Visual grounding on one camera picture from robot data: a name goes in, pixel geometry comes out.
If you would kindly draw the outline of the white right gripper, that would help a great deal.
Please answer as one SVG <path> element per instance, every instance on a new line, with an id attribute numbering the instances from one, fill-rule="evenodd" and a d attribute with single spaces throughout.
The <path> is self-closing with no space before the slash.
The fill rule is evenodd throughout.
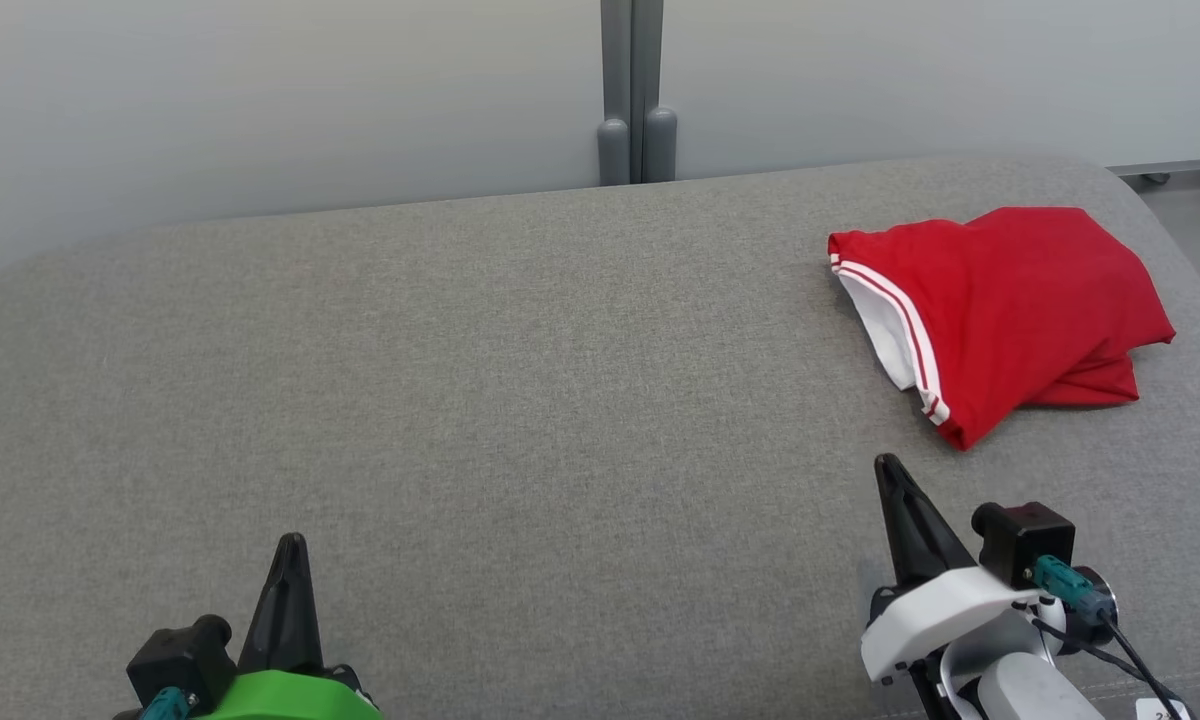
<path id="1" fill-rule="evenodd" d="M 1039 593 L 1016 592 L 972 568 L 965 544 L 896 455 L 876 456 L 874 472 L 894 580 L 920 587 L 889 602 L 862 634 L 870 682 L 901 674 L 938 650 L 942 676 L 983 674 L 1010 655 L 1034 656 L 1045 666 L 1048 648 L 1030 614 Z"/>

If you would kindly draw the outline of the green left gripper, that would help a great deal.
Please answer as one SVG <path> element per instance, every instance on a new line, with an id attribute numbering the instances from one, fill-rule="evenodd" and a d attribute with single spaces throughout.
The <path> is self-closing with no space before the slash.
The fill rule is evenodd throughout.
<path id="1" fill-rule="evenodd" d="M 268 670 L 284 602 L 286 668 L 298 673 Z M 236 665 L 240 674 L 204 719 L 382 719 L 382 708 L 364 692 L 356 670 L 348 664 L 324 668 L 316 584 L 302 533 L 277 541 Z"/>

